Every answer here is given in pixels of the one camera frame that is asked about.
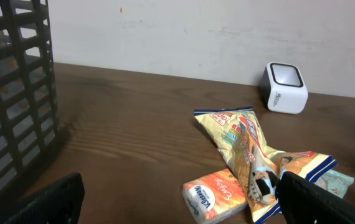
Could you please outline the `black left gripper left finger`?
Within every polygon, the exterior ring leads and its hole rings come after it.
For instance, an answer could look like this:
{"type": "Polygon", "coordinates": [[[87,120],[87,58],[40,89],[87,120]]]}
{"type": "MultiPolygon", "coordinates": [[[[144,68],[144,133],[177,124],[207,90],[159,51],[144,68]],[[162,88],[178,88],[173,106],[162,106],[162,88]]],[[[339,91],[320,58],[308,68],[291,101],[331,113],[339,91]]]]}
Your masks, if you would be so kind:
{"type": "Polygon", "coordinates": [[[84,196],[82,176],[73,172],[22,199],[3,223],[77,224],[84,196]]]}

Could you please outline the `yellow snack chip bag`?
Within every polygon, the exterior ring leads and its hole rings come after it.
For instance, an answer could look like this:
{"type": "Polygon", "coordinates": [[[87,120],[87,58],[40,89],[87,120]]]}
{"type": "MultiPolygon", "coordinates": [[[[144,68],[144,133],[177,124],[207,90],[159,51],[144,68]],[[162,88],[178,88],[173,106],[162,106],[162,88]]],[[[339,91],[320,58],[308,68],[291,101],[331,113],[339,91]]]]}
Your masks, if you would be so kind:
{"type": "Polygon", "coordinates": [[[195,110],[194,117],[216,143],[240,182],[255,223],[263,223],[281,212],[276,188],[285,172],[314,183],[337,164],[329,155],[313,151],[285,152],[267,146],[251,107],[195,110]]]}

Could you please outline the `orange small carton box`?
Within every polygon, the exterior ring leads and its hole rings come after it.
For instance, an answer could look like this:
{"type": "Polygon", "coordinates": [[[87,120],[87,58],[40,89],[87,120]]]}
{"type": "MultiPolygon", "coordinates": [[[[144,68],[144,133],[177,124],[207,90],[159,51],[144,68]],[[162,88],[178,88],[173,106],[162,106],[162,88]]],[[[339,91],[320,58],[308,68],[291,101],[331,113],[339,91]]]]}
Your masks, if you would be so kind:
{"type": "Polygon", "coordinates": [[[242,211],[245,194],[229,169],[187,182],[182,197],[198,224],[213,224],[242,211]]]}

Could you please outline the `mint green wipes packet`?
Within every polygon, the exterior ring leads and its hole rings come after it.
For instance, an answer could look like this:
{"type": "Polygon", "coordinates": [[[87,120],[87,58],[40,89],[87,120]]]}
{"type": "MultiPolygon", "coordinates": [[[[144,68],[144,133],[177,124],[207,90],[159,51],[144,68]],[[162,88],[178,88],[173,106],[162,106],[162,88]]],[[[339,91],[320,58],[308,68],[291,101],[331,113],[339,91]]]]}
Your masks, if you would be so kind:
{"type": "Polygon", "coordinates": [[[349,188],[354,183],[354,177],[342,174],[335,170],[324,173],[315,184],[328,192],[343,198],[349,188]]]}

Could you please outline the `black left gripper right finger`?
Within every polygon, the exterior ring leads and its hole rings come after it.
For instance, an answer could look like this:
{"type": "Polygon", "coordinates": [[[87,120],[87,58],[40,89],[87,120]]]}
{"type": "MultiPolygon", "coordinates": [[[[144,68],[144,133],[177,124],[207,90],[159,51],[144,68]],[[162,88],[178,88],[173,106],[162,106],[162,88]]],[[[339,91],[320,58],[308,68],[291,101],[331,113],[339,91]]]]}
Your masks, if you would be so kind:
{"type": "Polygon", "coordinates": [[[279,180],[276,196],[288,224],[355,224],[355,205],[292,172],[279,180]]]}

